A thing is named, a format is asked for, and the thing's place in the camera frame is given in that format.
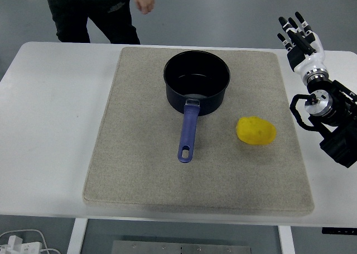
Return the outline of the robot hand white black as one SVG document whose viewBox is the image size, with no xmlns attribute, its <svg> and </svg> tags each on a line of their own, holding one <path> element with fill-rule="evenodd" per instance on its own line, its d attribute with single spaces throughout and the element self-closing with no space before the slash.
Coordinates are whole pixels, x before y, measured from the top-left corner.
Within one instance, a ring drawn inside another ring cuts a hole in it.
<svg viewBox="0 0 357 254">
<path fill-rule="evenodd" d="M 295 19 L 280 17 L 278 20 L 283 33 L 278 33 L 277 37 L 287 50 L 291 69 L 301 76 L 313 69 L 324 69 L 322 43 L 302 15 L 296 12 Z"/>
</svg>

